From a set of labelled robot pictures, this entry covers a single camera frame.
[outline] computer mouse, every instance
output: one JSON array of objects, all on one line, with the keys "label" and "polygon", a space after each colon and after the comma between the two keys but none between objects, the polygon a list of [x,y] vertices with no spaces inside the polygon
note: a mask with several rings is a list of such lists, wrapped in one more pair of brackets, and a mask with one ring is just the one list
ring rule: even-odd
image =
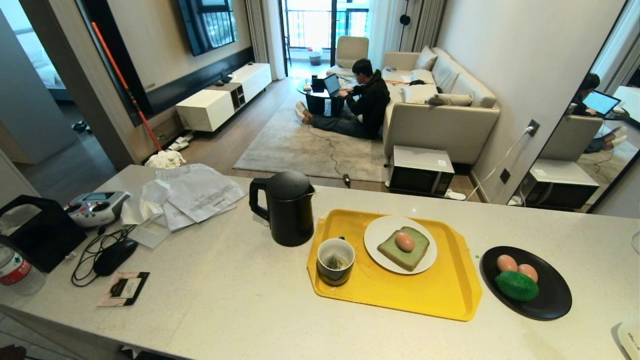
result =
[{"label": "computer mouse", "polygon": [[138,243],[133,240],[123,240],[113,244],[100,253],[93,264],[93,271],[98,276],[113,274],[126,259],[129,259],[137,247]]}]

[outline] wooden floor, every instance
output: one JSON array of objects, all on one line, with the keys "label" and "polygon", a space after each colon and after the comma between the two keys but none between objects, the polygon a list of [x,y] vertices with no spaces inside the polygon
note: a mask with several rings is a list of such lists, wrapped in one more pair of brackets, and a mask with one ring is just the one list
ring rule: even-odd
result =
[{"label": "wooden floor", "polygon": [[[191,145],[181,153],[188,163],[203,163],[228,176],[269,177],[273,173],[234,169],[277,109],[292,94],[294,79],[274,81],[217,132],[197,132]],[[82,120],[74,106],[61,105],[69,124]],[[65,204],[84,192],[90,192],[116,174],[102,147],[93,135],[82,133],[79,141],[36,165],[16,164],[42,197]],[[314,185],[346,188],[341,179],[311,177]],[[382,183],[352,181],[352,189],[388,192]],[[469,195],[473,190],[467,176],[456,175],[450,189]],[[474,195],[470,201],[479,202]]]}]

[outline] jeans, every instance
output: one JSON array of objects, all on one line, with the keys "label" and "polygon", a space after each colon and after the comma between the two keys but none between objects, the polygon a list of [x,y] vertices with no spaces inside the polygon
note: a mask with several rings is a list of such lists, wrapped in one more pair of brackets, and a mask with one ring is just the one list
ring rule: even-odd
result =
[{"label": "jeans", "polygon": [[587,145],[587,148],[584,150],[584,153],[591,154],[592,152],[602,151],[604,150],[604,147],[605,147],[604,137],[595,138],[589,143],[589,145]]},{"label": "jeans", "polygon": [[333,131],[334,133],[353,136],[355,138],[371,139],[367,133],[367,129],[360,121],[358,117],[324,117],[320,115],[314,115],[311,121],[313,127],[318,129]]}]

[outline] laptop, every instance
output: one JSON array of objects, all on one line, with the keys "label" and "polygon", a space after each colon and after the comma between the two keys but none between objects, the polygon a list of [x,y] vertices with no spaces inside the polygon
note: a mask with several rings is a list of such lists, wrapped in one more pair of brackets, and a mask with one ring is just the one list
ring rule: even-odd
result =
[{"label": "laptop", "polygon": [[593,90],[582,102],[584,102],[588,108],[597,111],[598,115],[604,116],[620,103],[620,99]]},{"label": "laptop", "polygon": [[338,81],[338,76],[336,74],[331,74],[324,79],[324,87],[326,91],[329,93],[329,96],[336,97],[340,92],[340,81]]}]

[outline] egg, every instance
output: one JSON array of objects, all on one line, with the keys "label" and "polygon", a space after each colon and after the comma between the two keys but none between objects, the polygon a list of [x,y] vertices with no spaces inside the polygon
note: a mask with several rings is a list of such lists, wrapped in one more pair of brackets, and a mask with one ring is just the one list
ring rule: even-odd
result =
[{"label": "egg", "polygon": [[529,264],[518,266],[518,272],[530,277],[533,281],[538,282],[538,272]]},{"label": "egg", "polygon": [[509,255],[498,256],[498,270],[502,271],[518,271],[518,263]]},{"label": "egg", "polygon": [[396,246],[404,252],[411,252],[415,248],[415,242],[411,235],[407,233],[398,233],[396,235]]}]

